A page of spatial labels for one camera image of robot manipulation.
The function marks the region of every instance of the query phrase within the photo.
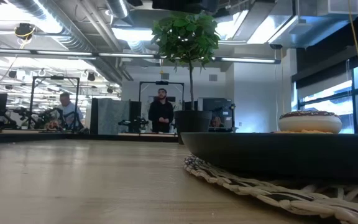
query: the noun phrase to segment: donut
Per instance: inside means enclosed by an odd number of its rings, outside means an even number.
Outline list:
[[[339,116],[327,111],[293,111],[281,115],[278,127],[283,132],[305,133],[316,131],[337,134],[342,129]]]

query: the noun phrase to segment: plant stem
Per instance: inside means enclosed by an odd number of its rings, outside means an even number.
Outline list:
[[[191,60],[189,60],[189,69],[190,69],[190,97],[191,97],[191,110],[194,110],[194,94],[193,94],[193,65]]]

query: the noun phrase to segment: woven placemat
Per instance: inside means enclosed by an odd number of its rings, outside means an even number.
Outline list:
[[[185,159],[185,169],[210,184],[238,195],[251,195],[269,205],[297,215],[334,216],[341,223],[358,224],[358,185],[311,180],[260,181],[238,177],[195,156]]]

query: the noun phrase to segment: black jacket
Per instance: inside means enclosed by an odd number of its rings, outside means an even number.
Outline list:
[[[169,119],[169,123],[161,123],[158,120],[160,118]],[[153,132],[168,133],[170,129],[170,123],[173,120],[173,107],[168,101],[162,104],[159,100],[154,101],[150,105],[149,120],[153,122]]]

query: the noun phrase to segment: black planter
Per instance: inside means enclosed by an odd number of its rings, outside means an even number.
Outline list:
[[[175,124],[177,126],[179,144],[183,144],[180,133],[208,132],[212,112],[210,111],[176,111]]]

